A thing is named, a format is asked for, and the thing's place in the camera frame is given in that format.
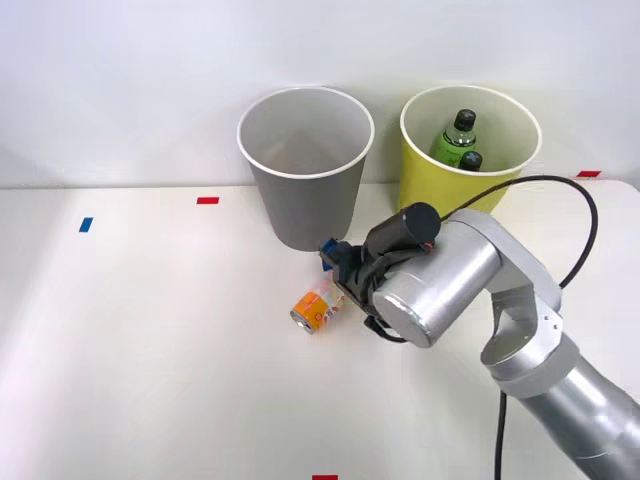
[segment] can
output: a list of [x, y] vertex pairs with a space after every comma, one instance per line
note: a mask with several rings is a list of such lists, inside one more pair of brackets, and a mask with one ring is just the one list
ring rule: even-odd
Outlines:
[[344, 293], [333, 283], [331, 272], [313, 286], [291, 309], [291, 318], [307, 333], [324, 327], [342, 307]]

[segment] green bottle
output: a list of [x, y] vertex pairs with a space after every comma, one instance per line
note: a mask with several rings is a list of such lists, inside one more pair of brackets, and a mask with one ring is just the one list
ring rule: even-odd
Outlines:
[[479, 172], [482, 166], [482, 155], [478, 152], [464, 152], [460, 159], [460, 170], [466, 170], [467, 172]]
[[460, 110], [454, 122], [436, 139], [431, 149], [431, 157], [457, 168], [462, 155], [472, 151], [476, 144], [476, 134], [473, 131], [475, 122], [476, 114], [473, 110]]

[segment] robotic arm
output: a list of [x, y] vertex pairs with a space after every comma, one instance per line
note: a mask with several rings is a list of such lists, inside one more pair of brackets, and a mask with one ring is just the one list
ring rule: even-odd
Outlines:
[[481, 361], [593, 480], [640, 479], [640, 406], [587, 362], [563, 332], [562, 290], [496, 220], [456, 212], [440, 230], [414, 204], [371, 230], [363, 246], [321, 250], [335, 283], [380, 335], [393, 328], [431, 347], [483, 289], [493, 335]]

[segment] bin rim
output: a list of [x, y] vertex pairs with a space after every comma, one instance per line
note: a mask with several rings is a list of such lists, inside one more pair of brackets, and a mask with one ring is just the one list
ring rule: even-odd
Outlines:
[[[293, 90], [321, 90], [321, 91], [325, 91], [325, 92], [331, 92], [331, 93], [336, 93], [342, 97], [347, 98], [348, 100], [351, 100], [356, 106], [358, 106], [365, 114], [367, 121], [369, 122], [369, 128], [370, 128], [370, 132], [369, 132], [369, 140], [367, 141], [367, 145], [364, 147], [364, 149], [358, 154], [358, 156], [356, 156], [356, 158], [354, 158], [353, 160], [350, 160], [348, 163], [338, 167], [338, 168], [334, 168], [333, 170], [327, 170], [326, 172], [320, 172], [320, 173], [312, 173], [312, 174], [308, 174], [308, 175], [301, 175], [301, 174], [294, 174], [294, 173], [287, 173], [287, 172], [281, 172], [279, 170], [274, 170], [272, 168], [267, 167], [266, 165], [263, 165], [261, 162], [259, 162], [258, 160], [254, 159], [251, 155], [249, 155], [249, 152], [247, 152], [247, 150], [244, 148], [243, 142], [242, 142], [242, 125], [244, 124], [244, 121], [246, 120], [247, 116], [251, 113], [251, 111], [257, 107], [259, 104], [265, 102], [266, 100], [269, 100], [272, 97], [278, 96], [278, 95], [282, 95], [284, 93], [289, 93]], [[314, 179], [318, 179], [318, 178], [325, 178], [325, 177], [331, 177], [333, 175], [336, 175], [338, 173], [344, 172], [345, 170], [348, 170], [349, 168], [353, 167], [354, 165], [356, 165], [360, 160], [362, 160], [363, 158], [365, 158], [367, 156], [367, 154], [369, 153], [369, 150], [371, 150], [371, 146], [373, 145], [373, 140], [375, 138], [376, 135], [376, 128], [375, 128], [375, 124], [373, 122], [373, 117], [371, 116], [371, 113], [369, 113], [369, 110], [367, 110], [367, 107], [364, 106], [364, 104], [362, 102], [360, 102], [358, 99], [352, 97], [351, 95], [341, 92], [340, 90], [336, 90], [334, 88], [329, 88], [329, 87], [321, 87], [321, 86], [297, 86], [297, 87], [289, 87], [289, 88], [282, 88], [280, 90], [277, 90], [275, 92], [272, 92], [268, 95], [265, 95], [261, 98], [259, 98], [258, 100], [256, 100], [255, 102], [253, 102], [249, 108], [247, 108], [245, 110], [245, 112], [242, 114], [242, 117], [240, 117], [240, 121], [238, 122], [238, 127], [236, 129], [236, 141], [238, 143], [238, 146], [240, 147], [240, 151], [242, 152], [242, 154], [244, 155], [244, 157], [251, 162], [251, 164], [253, 164], [255, 167], [259, 168], [260, 170], [269, 173], [271, 175], [275, 175], [277, 177], [282, 177], [282, 178], [289, 178], [289, 179], [293, 179], [293, 180], [314, 180]]]
[[[511, 168], [506, 169], [506, 170], [498, 170], [497, 172], [469, 172], [469, 171], [466, 171], [466, 170], [460, 170], [459, 168], [453, 168], [453, 167], [450, 167], [448, 165], [445, 165], [444, 163], [441, 163], [441, 162], [437, 161], [436, 159], [431, 158], [429, 155], [427, 155], [421, 149], [419, 149], [417, 147], [417, 145], [415, 143], [413, 143], [413, 140], [411, 140], [411, 137], [409, 136], [409, 134], [407, 133], [407, 129], [405, 128], [405, 116], [406, 116], [406, 113], [409, 110], [409, 108], [411, 108], [411, 105], [416, 100], [418, 100], [420, 97], [422, 97], [423, 95], [435, 92], [437, 90], [444, 90], [444, 89], [447, 89], [447, 88], [468, 88], [468, 89], [473, 89], [473, 90], [482, 90], [482, 91], [485, 91], [485, 92], [490, 92], [490, 93], [493, 93], [495, 95], [498, 95], [498, 96], [510, 101], [511, 103], [516, 105], [518, 108], [520, 108], [525, 113], [525, 115], [527, 115], [527, 117], [529, 117], [529, 120], [531, 120], [531, 122], [535, 126], [536, 133], [538, 135], [538, 143], [536, 144], [536, 148], [534, 149], [533, 153], [529, 156], [529, 158], [526, 159], [524, 162], [520, 163], [519, 165], [517, 165], [515, 167], [511, 167]], [[529, 109], [527, 109], [527, 107], [525, 107], [523, 104], [518, 102], [516, 99], [510, 97], [509, 95], [506, 95], [506, 94], [504, 94], [502, 92], [499, 92], [497, 90], [493, 90], [492, 88], [481, 87], [479, 85], [466, 85], [466, 84], [439, 85], [437, 87], [429, 88], [427, 90], [423, 90], [422, 92], [419, 92], [419, 93], [415, 94], [413, 97], [411, 97], [411, 99], [409, 99], [409, 101], [407, 103], [405, 103], [404, 107], [402, 108], [402, 113], [400, 114], [400, 130], [402, 131], [402, 136], [405, 139], [405, 141], [423, 159], [425, 159], [429, 163], [432, 163], [436, 167], [442, 168], [443, 170], [448, 170], [451, 173], [457, 173], [459, 175], [467, 175], [469, 177], [502, 177], [502, 176], [509, 175], [509, 174], [512, 174], [512, 173], [517, 173], [520, 170], [522, 170], [526, 165], [528, 165], [538, 155], [538, 152], [540, 151], [540, 148], [542, 147], [542, 130], [540, 129], [540, 125], [538, 124], [538, 120], [536, 120], [536, 117], [533, 116], [533, 114], [529, 111]]]

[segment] bottle cap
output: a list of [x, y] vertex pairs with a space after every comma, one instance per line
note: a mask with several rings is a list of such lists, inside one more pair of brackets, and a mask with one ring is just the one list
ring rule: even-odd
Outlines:
[[464, 152], [460, 159], [460, 170], [467, 170], [469, 172], [479, 172], [482, 165], [482, 155], [478, 152]]
[[476, 122], [476, 113], [473, 110], [464, 108], [456, 115], [456, 120], [453, 122], [453, 126], [461, 132], [469, 132], [473, 128], [473, 124]]

